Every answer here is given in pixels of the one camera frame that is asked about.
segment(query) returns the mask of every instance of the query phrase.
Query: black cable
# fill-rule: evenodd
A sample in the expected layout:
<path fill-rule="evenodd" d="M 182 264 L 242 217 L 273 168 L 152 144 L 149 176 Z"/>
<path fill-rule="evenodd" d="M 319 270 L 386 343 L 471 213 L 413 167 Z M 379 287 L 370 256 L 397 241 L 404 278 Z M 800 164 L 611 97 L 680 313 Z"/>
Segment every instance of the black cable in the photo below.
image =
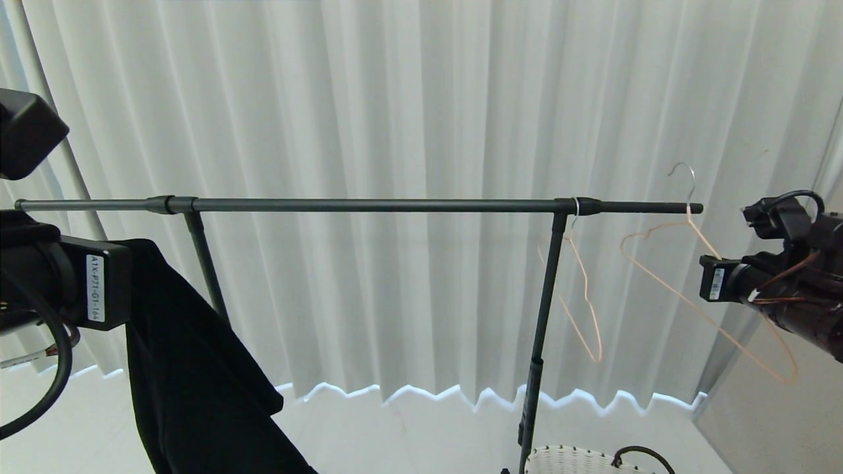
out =
<path fill-rule="evenodd" d="M 0 440 L 2 440 L 30 426 L 56 403 L 56 400 L 58 400 L 58 397 L 64 391 L 64 387 L 67 386 L 67 381 L 70 379 L 70 373 L 73 367 L 73 351 L 70 336 L 64 330 L 62 320 L 54 309 L 37 292 L 31 291 L 16 277 L 7 273 L 5 269 L 0 268 L 0 272 L 3 273 L 3 278 L 11 283 L 32 304 L 32 309 L 44 320 L 47 328 L 50 329 L 50 333 L 56 340 L 56 348 L 58 350 L 58 369 L 56 370 L 56 376 L 53 378 L 52 385 L 50 385 L 44 396 L 28 412 L 0 427 Z"/>
<path fill-rule="evenodd" d="M 668 470 L 668 474 L 676 474 L 674 468 L 671 467 L 670 464 L 668 464 L 668 460 L 664 459 L 664 457 L 662 457 L 662 455 L 660 455 L 656 451 L 651 450 L 650 448 L 646 448 L 644 446 L 626 446 L 625 448 L 620 448 L 618 452 L 615 453 L 615 458 L 612 460 L 612 467 L 620 467 L 620 465 L 623 464 L 623 462 L 620 460 L 620 457 L 632 451 L 638 451 L 639 453 L 644 453 L 646 455 L 650 455 L 656 458 L 656 460 L 662 463 L 662 466 L 664 466 L 664 468 Z"/>
<path fill-rule="evenodd" d="M 773 199 L 773 202 L 766 204 L 764 206 L 765 211 L 770 211 L 776 204 L 785 201 L 786 199 L 790 199 L 791 197 L 799 197 L 799 196 L 807 196 L 813 199 L 814 202 L 817 203 L 817 214 L 821 214 L 825 212 L 825 201 L 823 198 L 817 194 L 816 192 L 809 191 L 807 189 L 790 191 L 782 194 L 781 196 L 776 197 Z"/>

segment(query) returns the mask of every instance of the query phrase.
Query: clothes hanger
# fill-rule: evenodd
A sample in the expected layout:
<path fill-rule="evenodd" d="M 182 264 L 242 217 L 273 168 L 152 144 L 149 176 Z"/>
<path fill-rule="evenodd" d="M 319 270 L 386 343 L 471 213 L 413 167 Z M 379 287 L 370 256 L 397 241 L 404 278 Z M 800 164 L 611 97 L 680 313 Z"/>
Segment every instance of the clothes hanger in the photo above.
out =
<path fill-rule="evenodd" d="M 708 239 L 706 239 L 705 235 L 702 234 L 702 232 L 696 226 L 696 224 L 694 224 L 694 220 L 691 218 L 690 199 L 694 195 L 694 191 L 696 190 L 696 174 L 694 173 L 694 169 L 691 168 L 687 163 L 684 163 L 684 162 L 680 161 L 680 162 L 678 162 L 677 164 L 674 165 L 674 167 L 670 170 L 670 173 L 668 173 L 668 176 L 673 175 L 673 173 L 676 171 L 676 168 L 680 164 L 683 164 L 686 168 L 688 168 L 688 171 L 690 171 L 690 177 L 691 177 L 691 180 L 692 180 L 691 188 L 690 188 L 690 191 L 688 192 L 688 198 L 687 198 L 686 206 L 685 206 L 685 216 L 686 216 L 685 221 L 659 224 L 655 227 L 651 227 L 646 232 L 637 232 L 637 233 L 634 233 L 634 234 L 629 234 L 626 237 L 624 237 L 623 240 L 620 241 L 620 253 L 622 253 L 623 256 L 626 257 L 627 260 L 631 261 L 636 267 L 641 268 L 647 275 L 649 275 L 654 280 L 656 280 L 659 284 L 661 284 L 662 286 L 667 288 L 671 293 L 675 294 L 676 296 L 679 296 L 679 298 L 682 299 L 682 301 L 684 301 L 694 311 L 696 311 L 699 315 L 701 315 L 703 317 L 703 319 L 705 319 L 709 324 L 711 324 L 712 326 L 717 328 L 718 332 L 723 334 L 732 344 L 735 345 L 735 347 L 737 347 L 742 353 L 746 354 L 747 357 L 751 358 L 764 371 L 766 371 L 767 373 L 769 373 L 770 375 L 772 375 L 774 378 L 776 378 L 777 380 L 779 380 L 782 383 L 792 384 L 792 383 L 796 382 L 797 379 L 798 379 L 798 376 L 799 376 L 799 367 L 796 364 L 796 359 L 793 357 L 793 352 L 791 352 L 790 348 L 787 346 L 787 343 L 784 341 L 784 339 L 781 338 L 781 334 L 779 334 L 779 332 L 776 330 L 776 327 L 773 325 L 772 322 L 770 322 L 770 320 L 768 320 L 766 317 L 761 315 L 761 318 L 764 321 L 764 323 L 766 323 L 767 328 L 770 330 L 770 332 L 773 333 L 773 336 L 776 337 L 776 340 L 784 348 L 785 353 L 787 353 L 787 358 L 790 361 L 790 365 L 791 365 L 791 376 L 787 379 L 784 378 L 783 376 L 779 375 L 775 370 L 771 369 L 767 364 L 764 364 L 763 362 L 761 362 L 761 360 L 755 354 L 750 352 L 743 344 L 741 344 L 737 339 L 735 339 L 731 334 L 729 334 L 719 324 L 717 324 L 717 322 L 714 321 L 708 314 L 706 314 L 706 312 L 702 308 L 700 308 L 697 304 L 693 303 L 690 299 L 687 299 L 681 292 L 677 291 L 675 288 L 668 285 L 666 282 L 664 282 L 664 280 L 662 280 L 661 278 L 656 276 L 655 273 L 650 271 L 650 269 L 643 266 L 635 258 L 633 258 L 628 253 L 626 253 L 626 250 L 624 249 L 624 244 L 631 237 L 640 237 L 643 240 L 646 240 L 650 237 L 650 234 L 652 234 L 656 230 L 664 229 L 664 228 L 667 228 L 667 227 L 683 225 L 683 226 L 691 227 L 694 230 L 696 236 L 699 237 L 700 240 L 702 240 L 703 244 L 705 244 L 706 248 L 715 257 L 717 257 L 718 259 L 722 259 L 722 257 L 717 252 L 717 250 L 714 250 L 714 247 L 711 245 L 711 243 L 708 241 Z"/>
<path fill-rule="evenodd" d="M 597 322 L 597 313 L 594 311 L 594 305 L 591 303 L 591 299 L 588 297 L 588 273 L 585 271 L 585 265 L 583 265 L 583 259 L 580 258 L 579 251 L 577 250 L 577 244 L 574 243 L 573 238 L 573 231 L 574 226 L 577 224 L 577 219 L 579 219 L 579 200 L 574 197 L 574 202 L 577 204 L 577 214 L 574 216 L 574 220 L 571 222 L 571 228 L 569 229 L 570 237 L 562 236 L 562 244 L 566 241 L 571 243 L 571 249 L 574 251 L 574 256 L 577 258 L 577 263 L 579 263 L 580 271 L 583 273 L 583 281 L 584 281 L 584 290 L 583 296 L 585 297 L 585 302 L 588 304 L 589 309 L 591 310 L 591 318 L 594 321 L 594 330 L 597 332 L 597 356 L 594 356 L 594 353 L 591 350 L 591 347 L 585 341 L 585 337 L 583 333 L 579 330 L 579 326 L 577 322 L 574 320 L 573 315 L 571 314 L 571 310 L 568 309 L 568 305 L 565 303 L 565 300 L 559 294 L 558 287 L 554 286 L 553 293 L 556 294 L 556 297 L 559 299 L 559 302 L 562 303 L 562 308 L 565 309 L 565 313 L 568 315 L 568 320 L 574 326 L 574 331 L 577 332 L 577 336 L 579 337 L 580 341 L 585 346 L 585 350 L 588 352 L 588 356 L 594 362 L 600 362 L 603 360 L 603 339 L 600 337 L 600 326 Z M 539 259 L 541 260 L 541 264 L 547 266 L 545 262 L 545 257 L 541 254 L 541 245 L 536 246 L 536 250 L 539 252 Z"/>

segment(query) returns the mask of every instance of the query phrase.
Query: black garment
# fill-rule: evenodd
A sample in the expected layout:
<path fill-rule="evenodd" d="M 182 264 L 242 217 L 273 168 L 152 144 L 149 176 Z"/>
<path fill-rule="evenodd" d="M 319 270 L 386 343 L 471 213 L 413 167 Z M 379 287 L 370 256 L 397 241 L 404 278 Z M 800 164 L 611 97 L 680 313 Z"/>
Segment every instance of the black garment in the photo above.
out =
<path fill-rule="evenodd" d="M 137 430 L 158 474 L 315 473 L 272 421 L 282 396 L 149 240 L 132 250 L 126 324 Z"/>

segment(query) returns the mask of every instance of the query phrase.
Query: basket handle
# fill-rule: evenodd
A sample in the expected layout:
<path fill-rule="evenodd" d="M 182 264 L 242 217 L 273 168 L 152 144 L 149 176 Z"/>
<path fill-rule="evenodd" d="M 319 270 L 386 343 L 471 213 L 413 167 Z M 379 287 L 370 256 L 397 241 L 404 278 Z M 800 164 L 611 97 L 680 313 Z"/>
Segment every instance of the basket handle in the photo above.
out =
<path fill-rule="evenodd" d="M 645 448 L 644 446 L 626 446 L 625 448 L 620 448 L 618 452 L 615 453 L 615 458 L 612 460 L 612 467 L 620 467 L 620 465 L 623 464 L 620 460 L 620 457 L 632 451 L 644 453 L 646 455 L 650 455 L 656 458 L 658 462 L 661 462 L 662 466 L 664 466 L 665 469 L 668 470 L 668 474 L 676 474 L 674 468 L 670 467 L 670 464 L 668 464 L 668 461 L 664 459 L 662 455 L 660 455 L 654 450 L 651 450 L 650 448 Z"/>

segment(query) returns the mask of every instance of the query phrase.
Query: vertical support pole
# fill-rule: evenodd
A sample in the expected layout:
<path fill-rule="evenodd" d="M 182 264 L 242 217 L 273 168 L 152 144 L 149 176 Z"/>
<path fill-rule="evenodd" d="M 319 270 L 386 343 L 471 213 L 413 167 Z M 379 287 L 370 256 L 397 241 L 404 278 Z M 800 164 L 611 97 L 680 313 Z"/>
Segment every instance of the vertical support pole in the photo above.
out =
<path fill-rule="evenodd" d="M 527 377 L 527 393 L 524 397 L 524 410 L 521 412 L 521 423 L 518 425 L 518 444 L 521 445 L 521 458 L 518 460 L 518 474 L 524 474 L 524 464 L 530 451 L 533 450 L 533 432 L 535 431 L 535 415 L 539 408 L 539 393 L 541 391 L 541 370 L 545 363 L 541 358 L 547 334 L 547 321 L 550 315 L 550 303 L 553 301 L 553 286 L 556 283 L 556 269 L 559 267 L 559 254 L 562 249 L 562 234 L 565 233 L 567 214 L 553 214 L 552 234 L 550 235 L 550 250 L 547 252 L 547 267 L 545 268 L 545 282 L 541 288 L 541 302 L 539 305 L 539 320 L 535 327 L 533 340 L 533 355 L 529 362 Z"/>
<path fill-rule="evenodd" d="M 205 236 L 205 224 L 202 223 L 202 217 L 197 211 L 189 211 L 185 213 L 185 222 L 187 222 L 187 229 L 191 232 L 193 248 L 196 250 L 196 256 L 199 257 L 202 276 L 205 278 L 208 293 L 211 295 L 211 306 L 230 324 L 228 311 L 225 308 L 225 300 L 223 300 L 223 289 L 219 286 L 217 270 L 214 268 L 213 259 L 211 258 L 211 247 L 208 246 L 208 239 Z"/>

